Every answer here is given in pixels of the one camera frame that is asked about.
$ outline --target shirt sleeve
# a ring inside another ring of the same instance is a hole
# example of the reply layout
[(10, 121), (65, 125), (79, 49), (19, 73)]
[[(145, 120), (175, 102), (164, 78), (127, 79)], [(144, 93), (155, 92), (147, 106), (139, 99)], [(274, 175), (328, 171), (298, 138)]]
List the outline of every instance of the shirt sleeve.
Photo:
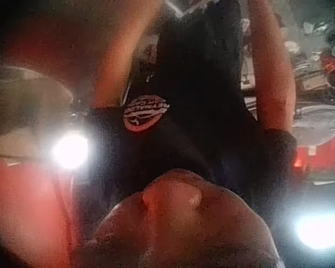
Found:
[(296, 140), (288, 132), (266, 131), (260, 176), (250, 185), (251, 207), (270, 228), (284, 214), (288, 184), (293, 175)]

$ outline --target light fixture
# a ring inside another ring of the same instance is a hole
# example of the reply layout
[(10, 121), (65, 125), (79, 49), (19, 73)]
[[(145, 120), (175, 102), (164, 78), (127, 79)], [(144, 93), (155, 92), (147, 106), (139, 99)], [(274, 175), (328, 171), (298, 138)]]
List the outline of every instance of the light fixture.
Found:
[(82, 165), (88, 154), (88, 140), (78, 131), (67, 132), (54, 146), (54, 160), (65, 169)]
[(315, 250), (332, 247), (335, 245), (335, 214), (302, 218), (296, 231), (300, 240)]

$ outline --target black t-shirt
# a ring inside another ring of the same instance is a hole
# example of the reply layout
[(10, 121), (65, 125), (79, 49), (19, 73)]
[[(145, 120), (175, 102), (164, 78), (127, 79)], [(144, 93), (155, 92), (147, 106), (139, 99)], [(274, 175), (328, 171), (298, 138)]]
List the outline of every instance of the black t-shirt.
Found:
[(234, 191), (271, 226), (290, 179), (295, 139), (264, 131), (241, 103), (214, 101), (212, 90), (203, 96), (197, 84), (194, 92), (181, 86), (134, 92), (122, 108), (92, 110), (89, 176), (102, 190), (96, 194), (109, 210), (182, 168)]

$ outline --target person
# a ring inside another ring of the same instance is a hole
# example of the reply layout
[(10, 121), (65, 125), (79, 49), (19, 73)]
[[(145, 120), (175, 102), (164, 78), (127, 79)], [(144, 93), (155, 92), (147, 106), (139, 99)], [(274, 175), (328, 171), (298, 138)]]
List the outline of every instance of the person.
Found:
[(295, 156), (295, 84), (269, 0), (248, 0), (258, 121), (240, 90), (237, 0), (163, 25), (154, 77), (127, 96), (162, 0), (119, 4), (87, 118), (90, 184), (110, 212), (75, 265), (284, 267), (270, 229)]

